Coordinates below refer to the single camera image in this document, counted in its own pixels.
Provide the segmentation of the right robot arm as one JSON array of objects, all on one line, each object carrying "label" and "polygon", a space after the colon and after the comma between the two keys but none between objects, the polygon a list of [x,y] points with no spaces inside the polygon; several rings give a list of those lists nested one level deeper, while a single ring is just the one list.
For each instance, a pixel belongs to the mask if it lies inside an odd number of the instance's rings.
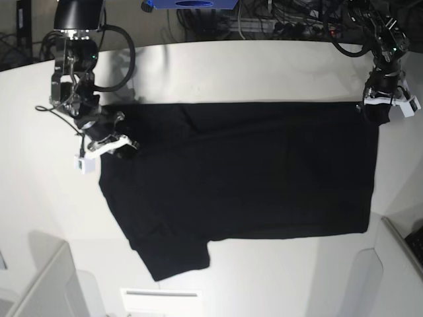
[{"label": "right robot arm", "polygon": [[[59,32],[59,37],[51,77],[51,106],[37,106],[36,110],[49,112],[71,126],[81,138],[82,159],[97,158],[104,153],[121,159],[134,157],[139,143],[132,136],[132,127],[125,123],[125,114],[102,107],[99,96],[102,92],[120,90],[132,78],[135,45],[131,36],[123,28],[106,23],[104,1],[59,1],[54,31]],[[95,84],[99,46],[90,37],[93,31],[119,33],[128,43],[128,72],[111,87]]]}]

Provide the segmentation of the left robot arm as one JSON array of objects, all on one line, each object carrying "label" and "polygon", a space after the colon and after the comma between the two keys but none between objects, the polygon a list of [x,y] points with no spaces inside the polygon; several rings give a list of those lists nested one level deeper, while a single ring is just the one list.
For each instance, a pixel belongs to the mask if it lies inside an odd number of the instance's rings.
[{"label": "left robot arm", "polygon": [[[341,6],[350,20],[365,36],[358,52],[344,49],[329,29],[329,18]],[[358,58],[371,52],[373,68],[364,85],[362,100],[357,105],[362,117],[375,125],[390,122],[393,106],[402,108],[404,116],[420,109],[406,83],[401,59],[408,53],[409,41],[398,27],[397,19],[377,9],[371,1],[337,1],[330,4],[322,17],[323,30],[332,45],[343,55]]]}]

